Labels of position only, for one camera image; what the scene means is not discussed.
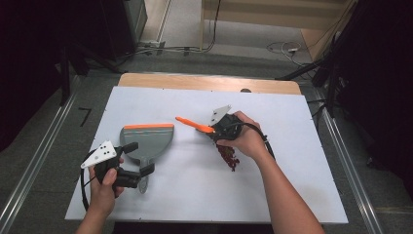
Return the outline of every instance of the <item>left hand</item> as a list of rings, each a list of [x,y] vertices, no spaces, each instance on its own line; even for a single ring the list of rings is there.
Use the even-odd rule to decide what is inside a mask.
[[[95,177],[94,167],[89,167],[90,178]],[[108,217],[115,207],[115,198],[121,195],[124,191],[124,187],[116,187],[116,192],[113,192],[112,185],[117,177],[115,169],[107,171],[102,184],[99,183],[97,178],[91,181],[91,204],[89,210],[99,213]]]

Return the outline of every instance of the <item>orange stick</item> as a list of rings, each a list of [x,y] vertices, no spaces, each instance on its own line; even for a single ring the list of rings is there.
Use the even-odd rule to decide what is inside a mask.
[[[176,119],[177,121],[181,122],[181,123],[184,124],[184,125],[188,125],[188,126],[194,127],[194,128],[196,128],[197,130],[199,130],[199,131],[201,131],[201,132],[203,132],[203,133],[206,133],[206,134],[211,134],[211,133],[213,133],[213,132],[215,131],[215,129],[212,128],[212,127],[210,127],[210,126],[200,125],[200,124],[197,124],[197,123],[195,123],[195,122],[192,122],[192,121],[190,121],[190,120],[188,120],[188,119],[184,119],[184,118],[181,118],[181,117],[175,117],[175,119]]]

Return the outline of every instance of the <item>white board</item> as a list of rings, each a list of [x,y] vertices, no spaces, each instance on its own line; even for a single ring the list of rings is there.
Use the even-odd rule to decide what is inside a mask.
[[[240,163],[232,172],[211,139],[175,120],[181,116],[207,124],[212,110],[227,104],[233,107],[230,112],[241,110],[260,123],[278,164],[321,223],[348,222],[303,96],[127,87],[113,89],[91,150],[108,139],[120,145],[125,125],[173,123],[175,131],[167,151],[155,160],[146,193],[127,188],[109,218],[270,222],[253,160],[236,151]],[[125,170],[138,170],[131,159],[123,158]],[[82,219],[84,214],[78,182],[66,219]]]

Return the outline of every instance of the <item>white bracket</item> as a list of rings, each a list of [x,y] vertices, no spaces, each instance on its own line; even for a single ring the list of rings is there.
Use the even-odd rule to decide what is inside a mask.
[[[213,110],[212,117],[210,117],[210,126],[215,125],[218,123],[226,113],[231,109],[231,105],[225,105],[221,108],[217,108]]]
[[[112,142],[107,140],[101,144],[80,167],[85,169],[114,157],[116,157],[116,150]]]

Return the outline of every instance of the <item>forearm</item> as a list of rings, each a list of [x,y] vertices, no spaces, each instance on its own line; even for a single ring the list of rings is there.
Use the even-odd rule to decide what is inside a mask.
[[[275,233],[323,233],[313,212],[268,152],[254,160],[261,172]]]
[[[106,221],[106,215],[88,210],[80,224],[76,234],[97,234],[102,233],[103,225]]]

